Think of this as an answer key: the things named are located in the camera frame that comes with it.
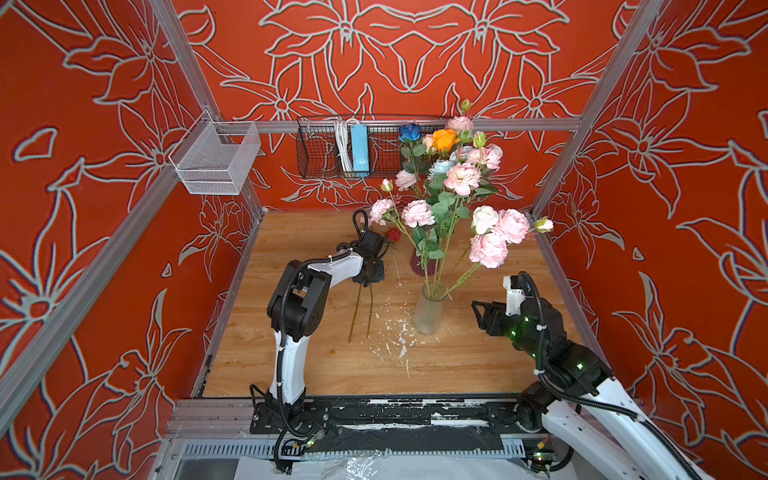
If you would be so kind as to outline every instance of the orange rose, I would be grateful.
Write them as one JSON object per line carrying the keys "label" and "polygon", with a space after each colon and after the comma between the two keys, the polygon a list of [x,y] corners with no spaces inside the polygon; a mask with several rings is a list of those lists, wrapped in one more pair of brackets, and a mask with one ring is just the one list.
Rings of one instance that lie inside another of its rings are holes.
{"label": "orange rose", "polygon": [[433,144],[435,150],[443,152],[450,151],[458,143],[456,132],[450,129],[436,131],[432,134],[432,139],[435,142]]}

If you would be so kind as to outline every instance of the black wire basket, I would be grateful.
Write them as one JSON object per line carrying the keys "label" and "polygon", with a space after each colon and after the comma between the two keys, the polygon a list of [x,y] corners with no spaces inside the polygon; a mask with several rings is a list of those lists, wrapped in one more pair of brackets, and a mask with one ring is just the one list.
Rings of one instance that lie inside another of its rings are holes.
{"label": "black wire basket", "polygon": [[[431,134],[442,128],[444,119],[418,121],[422,134]],[[400,127],[413,123],[413,119],[402,123],[387,121],[366,122],[368,126],[368,162],[370,170],[344,171],[336,144],[336,131],[332,123],[313,124],[299,119],[299,133],[296,136],[296,162],[302,178],[386,178],[394,177],[402,169],[406,159],[400,153]],[[347,154],[352,158],[352,142],[347,138]]]}

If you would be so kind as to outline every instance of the wall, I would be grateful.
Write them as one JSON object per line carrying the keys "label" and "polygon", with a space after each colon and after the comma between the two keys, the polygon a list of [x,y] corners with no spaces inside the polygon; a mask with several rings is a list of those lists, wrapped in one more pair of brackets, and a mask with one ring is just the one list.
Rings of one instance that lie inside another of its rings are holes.
{"label": "wall", "polygon": [[[0,7],[0,372],[200,113],[148,3]],[[253,219],[181,186],[0,440],[2,478],[145,476]]]}
{"label": "wall", "polygon": [[715,478],[768,475],[767,26],[666,2],[549,212],[618,378]]}
{"label": "wall", "polygon": [[[174,0],[223,115],[281,121],[450,115],[463,98],[484,118],[578,116],[639,1],[383,3]],[[294,139],[264,137],[251,181],[265,206],[360,207],[378,186],[304,180]],[[566,137],[518,132],[501,142],[513,205],[532,204]]]}

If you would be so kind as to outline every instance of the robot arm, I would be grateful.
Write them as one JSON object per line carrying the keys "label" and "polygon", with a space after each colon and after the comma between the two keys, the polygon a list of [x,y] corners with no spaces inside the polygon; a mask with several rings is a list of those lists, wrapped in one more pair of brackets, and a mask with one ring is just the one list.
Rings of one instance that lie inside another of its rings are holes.
{"label": "robot arm", "polygon": [[[275,373],[269,391],[271,398],[266,399],[268,404],[278,398],[278,388],[281,387],[285,407],[275,407],[287,408],[289,416],[302,410],[306,391],[306,349],[323,319],[328,292],[347,279],[363,286],[384,280],[384,263],[379,258],[383,245],[381,235],[367,230],[360,234],[358,240],[341,244],[335,257],[306,262],[293,260],[288,264],[267,307],[276,342]],[[286,302],[283,320],[287,338],[285,345],[281,346],[280,312],[283,299]],[[278,370],[281,382],[278,382]]]}
{"label": "robot arm", "polygon": [[[527,282],[530,277],[523,272],[504,278],[506,304],[472,302],[480,329],[491,336],[507,336],[517,350],[541,357],[535,370],[539,381],[518,397],[519,426],[529,432],[546,429],[563,439],[609,479],[712,478],[637,407],[598,356],[568,339],[562,315],[539,298],[534,287],[526,288]],[[568,402],[582,404],[623,450],[586,423]]]}

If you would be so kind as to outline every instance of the bouquet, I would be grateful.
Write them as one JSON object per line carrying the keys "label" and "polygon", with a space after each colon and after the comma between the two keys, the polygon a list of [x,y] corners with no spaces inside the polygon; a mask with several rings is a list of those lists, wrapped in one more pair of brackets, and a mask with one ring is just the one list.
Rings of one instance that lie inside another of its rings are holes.
{"label": "bouquet", "polygon": [[[472,119],[466,116],[470,107],[464,100],[462,115],[432,134],[422,135],[416,124],[400,128],[400,151],[406,161],[394,185],[389,179],[382,182],[381,188],[389,198],[378,200],[370,210],[370,221],[391,223],[410,239],[425,271],[424,294],[435,301],[445,299],[480,265],[501,266],[510,244],[522,242],[529,233],[548,232],[553,227],[547,217],[533,221],[515,209],[496,211],[488,205],[476,205],[498,190],[493,177],[504,152],[487,143],[485,133],[474,131]],[[395,187],[399,191],[412,190],[416,200],[401,207],[392,193]],[[475,235],[443,276],[454,230],[461,219],[470,217]],[[448,278],[467,253],[473,265],[450,283]],[[433,275],[427,267],[430,260],[437,262]]]}

